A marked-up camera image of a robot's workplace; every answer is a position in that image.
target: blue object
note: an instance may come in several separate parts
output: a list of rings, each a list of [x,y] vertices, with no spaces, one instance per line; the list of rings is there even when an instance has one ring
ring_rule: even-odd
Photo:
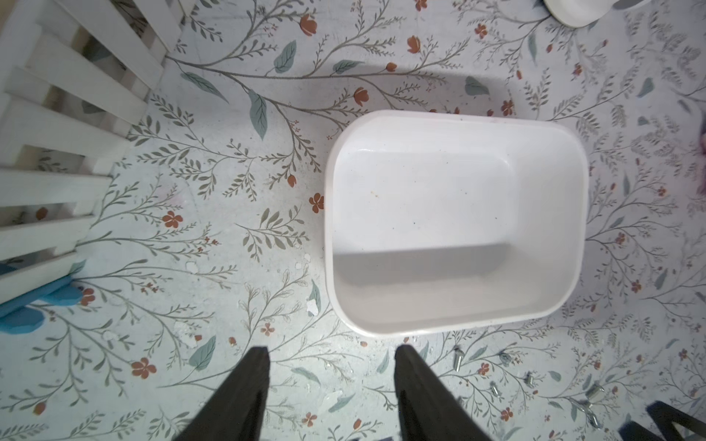
[[[46,285],[42,285],[39,288],[33,289],[32,291],[26,292],[21,296],[17,296],[12,300],[8,300],[0,305],[0,317],[4,317],[9,313],[22,308],[23,306],[29,305],[35,300],[42,298],[48,294],[53,293],[57,289],[64,288],[71,283],[71,276],[64,276],[61,279],[49,282]]]
[[[49,305],[72,306],[80,302],[82,298],[83,293],[78,288],[66,285],[42,297],[42,300]]]
[[[28,334],[44,322],[42,311],[22,306],[0,318],[0,332],[5,334]]]

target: white baby gate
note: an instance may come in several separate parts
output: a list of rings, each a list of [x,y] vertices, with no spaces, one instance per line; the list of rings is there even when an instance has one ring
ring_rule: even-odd
[[[133,0],[149,26],[140,38],[110,0],[16,0],[0,33],[0,210],[61,204],[52,220],[0,227],[0,260],[38,253],[37,262],[0,276],[0,303],[67,275],[76,242],[95,221],[115,161],[139,123],[196,0]],[[121,81],[72,49],[83,27],[126,67]],[[50,88],[106,111],[98,127],[42,106]],[[77,174],[36,171],[23,146],[84,156]]]

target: white bowl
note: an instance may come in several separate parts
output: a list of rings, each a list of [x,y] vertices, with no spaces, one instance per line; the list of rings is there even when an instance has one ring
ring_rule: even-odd
[[[325,173],[326,288],[371,337],[555,311],[578,280],[588,165],[555,123],[375,111]]]

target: metal bolt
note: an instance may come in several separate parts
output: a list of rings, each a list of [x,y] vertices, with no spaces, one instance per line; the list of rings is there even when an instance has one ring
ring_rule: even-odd
[[[606,390],[598,384],[598,382],[593,383],[593,385],[586,391],[586,398],[590,401],[596,395],[605,392]]]
[[[491,382],[490,382],[490,393],[491,393],[495,398],[497,398],[497,397],[500,396],[500,392],[498,391],[498,388],[497,388],[497,386],[496,386],[496,384],[495,384],[494,381],[491,381]]]
[[[532,377],[532,373],[531,373],[531,372],[528,372],[528,373],[527,373],[527,376],[525,377],[525,384],[526,384],[528,387],[534,388],[534,377]]]
[[[601,427],[603,427],[603,425],[600,423],[600,421],[598,421],[598,417],[596,416],[595,413],[593,413],[593,412],[587,413],[586,418],[588,418],[588,423],[591,426],[595,427],[596,429],[600,429]]]
[[[460,348],[456,347],[453,349],[453,370],[455,370],[456,372],[461,370],[461,362],[463,361],[463,357],[465,355],[466,354],[461,351]]]

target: floral floor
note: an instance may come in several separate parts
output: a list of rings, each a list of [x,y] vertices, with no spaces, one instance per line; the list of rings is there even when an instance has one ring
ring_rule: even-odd
[[[535,0],[197,3],[78,247],[81,304],[36,303],[46,323],[1,340],[0,440],[171,438],[252,346],[272,360],[263,439],[398,440],[403,341],[497,440],[615,440],[656,399],[706,418],[703,0],[580,30]],[[399,341],[337,320],[322,171],[387,108],[576,130],[590,209],[564,307]],[[600,430],[571,401],[596,381]]]

